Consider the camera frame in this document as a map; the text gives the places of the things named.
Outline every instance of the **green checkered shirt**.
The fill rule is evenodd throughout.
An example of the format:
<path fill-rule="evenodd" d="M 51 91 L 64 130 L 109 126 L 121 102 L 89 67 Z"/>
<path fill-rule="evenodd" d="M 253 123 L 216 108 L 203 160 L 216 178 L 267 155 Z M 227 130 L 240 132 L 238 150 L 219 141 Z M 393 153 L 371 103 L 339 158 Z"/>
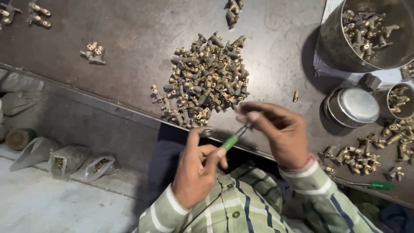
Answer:
<path fill-rule="evenodd" d="M 276 182 L 253 164 L 230 174 L 218 172 L 215 186 L 191 210 L 175 199 L 171 185 L 140 216 L 140 233 L 369 233 L 378 230 L 338 191 L 317 161 L 301 172 L 281 171 L 302 203 L 301 221 L 282 218 L 282 194 Z"/>

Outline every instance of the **steel table surface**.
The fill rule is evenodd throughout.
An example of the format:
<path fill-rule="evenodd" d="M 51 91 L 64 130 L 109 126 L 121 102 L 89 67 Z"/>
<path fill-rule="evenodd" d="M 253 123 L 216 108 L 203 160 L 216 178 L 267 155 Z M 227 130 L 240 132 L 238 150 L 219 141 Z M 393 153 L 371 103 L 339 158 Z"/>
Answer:
<path fill-rule="evenodd" d="M 217 30 L 224 41 L 247 36 L 242 58 L 250 72 L 251 95 L 246 101 L 275 103 L 303 114 L 310 152 L 329 145 L 356 146 L 358 137 L 382 128 L 381 123 L 373 123 L 343 129 L 323 115 L 323 99 L 344 82 L 314 77 L 313 54 L 325 0 L 246 1 L 233 30 L 226 25 L 226 1 L 219 0 L 41 0 L 40 5 L 52 13 L 48 19 L 51 29 L 28 25 L 29 1 L 13 0 L 12 5 L 23 12 L 16 14 L 11 26 L 2 25 L 2 67 L 19 68 L 19 72 L 69 85 L 159 120 L 163 112 L 153 103 L 151 85 L 157 84 L 160 90 L 167 84 L 175 48 L 190 48 L 197 33 L 208 38 Z M 79 50 L 93 41 L 105 47 L 107 65 L 91 65 L 81 57 Z M 293 103 L 295 90 L 299 101 Z M 241 127 L 235 116 L 231 109 L 214 113 L 209 126 L 235 131 Z M 267 139 L 260 132 L 247 132 L 239 146 L 272 159 Z M 396 147 L 378 153 L 382 166 L 377 172 L 353 175 L 346 166 L 334 165 L 336 181 L 384 181 L 382 173 L 395 166 Z M 396 183 L 395 191 L 370 192 L 414 206 L 410 198 L 413 172 L 407 163 L 401 166 L 405 177 Z"/>

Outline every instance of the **metal container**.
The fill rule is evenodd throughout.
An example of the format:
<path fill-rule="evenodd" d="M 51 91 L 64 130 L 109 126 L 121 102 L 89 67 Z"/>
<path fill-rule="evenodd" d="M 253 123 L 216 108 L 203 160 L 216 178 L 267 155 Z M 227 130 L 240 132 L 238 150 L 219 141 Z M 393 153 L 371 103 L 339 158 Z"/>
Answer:
<path fill-rule="evenodd" d="M 393 45 L 378 50 L 370 63 L 361 59 L 345 38 L 342 13 L 345 10 L 386 13 L 382 25 L 397 24 L 387 42 Z M 402 67 L 414 59 L 414 1 L 412 0 L 345 0 L 327 18 L 320 29 L 323 61 L 338 70 L 367 73 Z"/>
<path fill-rule="evenodd" d="M 380 115 L 377 101 L 365 90 L 344 87 L 325 100 L 325 112 L 336 124 L 357 129 L 376 121 Z"/>
<path fill-rule="evenodd" d="M 392 90 L 400 87 L 408 87 L 404 92 L 404 95 L 410 98 L 405 105 L 400 106 L 401 112 L 392 112 L 388 104 L 388 97 Z M 386 85 L 377 89 L 374 94 L 374 98 L 380 105 L 380 116 L 387 119 L 409 119 L 414 115 L 414 89 L 406 83 L 398 83 L 395 85 Z"/>

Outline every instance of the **screwdriver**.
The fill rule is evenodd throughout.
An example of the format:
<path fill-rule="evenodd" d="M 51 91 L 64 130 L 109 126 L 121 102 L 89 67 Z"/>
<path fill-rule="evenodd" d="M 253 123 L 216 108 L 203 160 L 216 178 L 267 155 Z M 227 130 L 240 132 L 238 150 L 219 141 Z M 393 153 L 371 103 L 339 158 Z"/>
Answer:
<path fill-rule="evenodd" d="M 243 127 L 241 127 L 233 136 L 231 136 L 222 146 L 221 148 L 226 149 L 229 151 L 238 141 L 238 139 L 246 132 L 247 129 L 252 127 L 251 122 L 246 122 Z"/>
<path fill-rule="evenodd" d="M 358 184 L 358 183 L 348 183 L 351 185 L 357 186 L 367 186 L 369 189 L 381 189 L 381 190 L 394 190 L 394 185 L 390 183 L 374 183 L 370 182 L 368 184 Z"/>

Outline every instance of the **shirt button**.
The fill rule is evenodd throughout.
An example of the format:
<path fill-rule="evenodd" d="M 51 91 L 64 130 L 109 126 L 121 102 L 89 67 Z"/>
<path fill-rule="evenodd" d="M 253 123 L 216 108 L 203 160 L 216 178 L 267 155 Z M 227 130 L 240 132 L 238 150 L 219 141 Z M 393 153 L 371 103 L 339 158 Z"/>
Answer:
<path fill-rule="evenodd" d="M 240 212 L 236 211 L 233 213 L 233 218 L 238 218 L 240 216 Z"/>

